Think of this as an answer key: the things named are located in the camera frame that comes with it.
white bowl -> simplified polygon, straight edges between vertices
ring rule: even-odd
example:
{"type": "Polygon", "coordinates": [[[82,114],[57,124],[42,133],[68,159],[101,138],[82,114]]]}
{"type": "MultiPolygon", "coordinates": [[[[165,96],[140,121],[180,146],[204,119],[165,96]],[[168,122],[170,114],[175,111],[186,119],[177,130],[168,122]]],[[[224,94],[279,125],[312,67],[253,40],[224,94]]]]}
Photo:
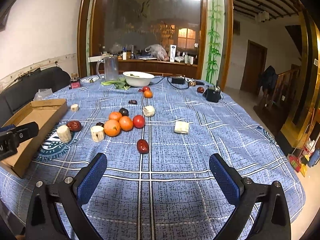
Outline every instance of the white bowl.
{"type": "Polygon", "coordinates": [[[137,72],[137,71],[127,71],[124,72],[125,80],[128,85],[132,87],[145,87],[150,84],[151,80],[155,77],[152,74],[137,72]]]}

blue plaid tablecloth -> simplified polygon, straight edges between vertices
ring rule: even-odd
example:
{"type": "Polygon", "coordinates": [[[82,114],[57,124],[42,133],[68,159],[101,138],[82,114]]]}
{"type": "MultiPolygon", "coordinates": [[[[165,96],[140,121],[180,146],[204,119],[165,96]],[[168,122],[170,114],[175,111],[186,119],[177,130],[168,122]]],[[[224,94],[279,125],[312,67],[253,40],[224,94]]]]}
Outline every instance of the blue plaid tablecloth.
{"type": "MultiPolygon", "coordinates": [[[[265,184],[280,181],[294,221],[306,197],[279,146],[230,96],[223,94],[219,103],[211,103],[196,88],[175,89],[165,78],[151,86],[150,99],[143,98],[137,88],[116,90],[100,81],[57,91],[49,98],[66,98],[68,106],[78,104],[79,111],[68,110],[48,134],[24,179],[0,168],[1,200],[25,222],[37,181],[50,184],[75,176],[102,152],[108,167],[83,210],[104,239],[209,240],[234,209],[209,170],[210,155],[219,153],[243,177],[265,184]],[[128,104],[131,99],[138,104],[128,104]],[[124,107],[133,118],[148,105],[154,106],[156,114],[146,118],[143,129],[106,136],[100,143],[92,141],[90,128],[105,122],[112,111],[124,107]],[[79,120],[83,128],[65,144],[56,129],[70,120],[79,120]],[[178,120],[189,122],[188,134],[174,133],[178,120]],[[137,152],[141,138],[148,141],[149,154],[137,152]]],[[[71,234],[62,206],[58,208],[71,234]]],[[[258,208],[256,204],[240,239],[249,233],[258,208]]]]}

orange fruit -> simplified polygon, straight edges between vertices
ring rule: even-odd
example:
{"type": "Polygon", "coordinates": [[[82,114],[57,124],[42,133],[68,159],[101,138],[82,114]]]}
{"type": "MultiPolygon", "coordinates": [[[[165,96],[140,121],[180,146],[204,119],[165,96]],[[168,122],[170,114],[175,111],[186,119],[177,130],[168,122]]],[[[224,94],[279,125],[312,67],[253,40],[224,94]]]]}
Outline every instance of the orange fruit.
{"type": "Polygon", "coordinates": [[[143,92],[145,98],[152,98],[153,94],[150,90],[146,90],[143,92]]]}
{"type": "Polygon", "coordinates": [[[123,116],[119,120],[119,124],[122,130],[130,131],[133,128],[133,122],[128,116],[123,116]]]}
{"type": "Polygon", "coordinates": [[[111,114],[109,114],[109,120],[116,120],[117,122],[119,122],[121,117],[122,114],[119,112],[112,112],[111,114]]]}
{"type": "Polygon", "coordinates": [[[103,128],[104,128],[104,133],[111,137],[117,136],[121,131],[120,124],[116,120],[106,121],[103,128]]]}

clear plastic jug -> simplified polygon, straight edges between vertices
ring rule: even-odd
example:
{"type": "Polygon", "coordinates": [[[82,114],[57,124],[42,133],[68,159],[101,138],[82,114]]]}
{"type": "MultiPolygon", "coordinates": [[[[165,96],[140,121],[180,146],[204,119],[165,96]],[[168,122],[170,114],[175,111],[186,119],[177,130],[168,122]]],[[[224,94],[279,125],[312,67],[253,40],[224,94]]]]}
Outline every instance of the clear plastic jug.
{"type": "Polygon", "coordinates": [[[119,65],[118,56],[106,56],[97,62],[97,75],[104,82],[109,80],[117,80],[119,78],[119,65]],[[99,65],[103,62],[104,65],[104,78],[99,74],[99,65]]]}

wooden railing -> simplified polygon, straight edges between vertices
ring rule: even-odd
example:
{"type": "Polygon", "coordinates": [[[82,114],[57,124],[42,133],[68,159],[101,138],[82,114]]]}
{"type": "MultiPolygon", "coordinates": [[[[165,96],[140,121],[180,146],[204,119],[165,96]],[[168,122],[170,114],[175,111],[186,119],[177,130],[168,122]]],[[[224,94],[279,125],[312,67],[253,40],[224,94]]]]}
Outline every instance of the wooden railing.
{"type": "Polygon", "coordinates": [[[280,73],[273,93],[270,95],[268,94],[267,89],[264,91],[263,97],[258,104],[259,110],[266,107],[270,111],[273,104],[276,104],[279,107],[286,106],[288,101],[294,96],[293,93],[296,87],[298,71],[299,68],[292,68],[280,73]]]}

